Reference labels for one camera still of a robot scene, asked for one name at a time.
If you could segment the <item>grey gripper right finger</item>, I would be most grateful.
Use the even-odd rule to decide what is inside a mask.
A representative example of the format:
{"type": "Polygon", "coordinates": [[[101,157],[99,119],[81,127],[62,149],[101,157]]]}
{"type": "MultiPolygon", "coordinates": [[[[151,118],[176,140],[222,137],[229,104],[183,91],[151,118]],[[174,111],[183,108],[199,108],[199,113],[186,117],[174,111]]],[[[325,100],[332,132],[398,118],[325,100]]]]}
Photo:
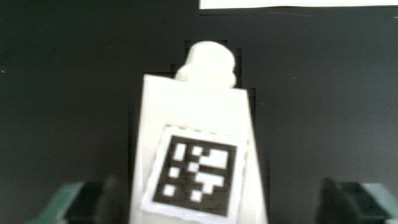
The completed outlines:
{"type": "Polygon", "coordinates": [[[316,224],[398,224],[398,197],[380,183],[323,179],[316,224]]]}

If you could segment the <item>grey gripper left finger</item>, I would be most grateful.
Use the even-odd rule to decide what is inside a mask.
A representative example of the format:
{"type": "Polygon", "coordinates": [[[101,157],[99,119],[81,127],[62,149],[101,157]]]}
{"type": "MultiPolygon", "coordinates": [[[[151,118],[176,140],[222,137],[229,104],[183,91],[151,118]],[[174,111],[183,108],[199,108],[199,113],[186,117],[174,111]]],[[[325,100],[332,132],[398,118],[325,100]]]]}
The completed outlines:
{"type": "Polygon", "coordinates": [[[119,183],[103,181],[65,183],[37,216],[25,224],[124,224],[119,183]]]}

